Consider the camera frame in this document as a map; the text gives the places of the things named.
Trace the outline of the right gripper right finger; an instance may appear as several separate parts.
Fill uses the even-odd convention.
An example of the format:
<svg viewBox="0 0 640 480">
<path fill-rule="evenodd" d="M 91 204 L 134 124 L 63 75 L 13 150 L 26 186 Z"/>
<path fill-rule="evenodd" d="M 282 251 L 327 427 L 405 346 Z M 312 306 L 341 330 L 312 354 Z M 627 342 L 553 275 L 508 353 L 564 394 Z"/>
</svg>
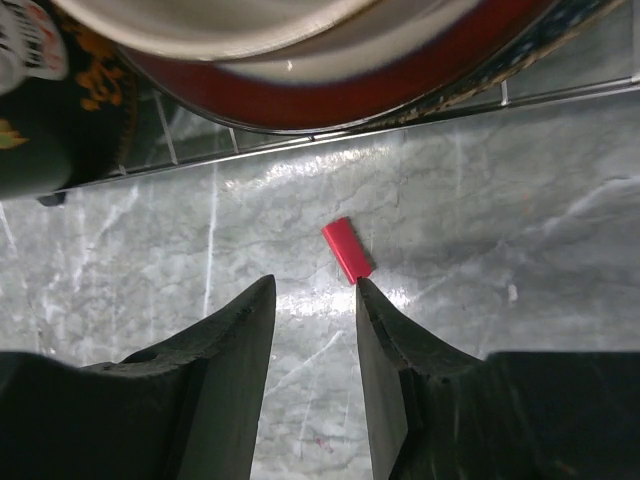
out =
<svg viewBox="0 0 640 480">
<path fill-rule="evenodd" d="M 357 343 L 377 479 L 635 479 L 635 352 L 477 359 L 357 284 Z"/>
</svg>

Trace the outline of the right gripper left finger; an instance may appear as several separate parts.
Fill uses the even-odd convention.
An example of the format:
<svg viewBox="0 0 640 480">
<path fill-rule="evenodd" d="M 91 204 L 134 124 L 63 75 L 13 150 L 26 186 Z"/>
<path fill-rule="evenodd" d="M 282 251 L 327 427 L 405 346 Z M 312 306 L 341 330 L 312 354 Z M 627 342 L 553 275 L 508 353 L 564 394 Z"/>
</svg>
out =
<svg viewBox="0 0 640 480">
<path fill-rule="evenodd" d="M 276 313 L 267 275 L 118 363 L 1 355 L 5 479 L 246 479 Z"/>
</svg>

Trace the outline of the red pen cap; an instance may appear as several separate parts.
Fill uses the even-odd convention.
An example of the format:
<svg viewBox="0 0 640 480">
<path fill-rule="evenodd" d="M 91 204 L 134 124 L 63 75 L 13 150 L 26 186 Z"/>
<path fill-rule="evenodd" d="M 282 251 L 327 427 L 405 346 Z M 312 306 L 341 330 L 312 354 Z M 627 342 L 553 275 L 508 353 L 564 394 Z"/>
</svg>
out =
<svg viewBox="0 0 640 480">
<path fill-rule="evenodd" d="M 351 285 L 372 273 L 372 265 L 349 218 L 339 218 L 325 225 L 321 232 Z"/>
</svg>

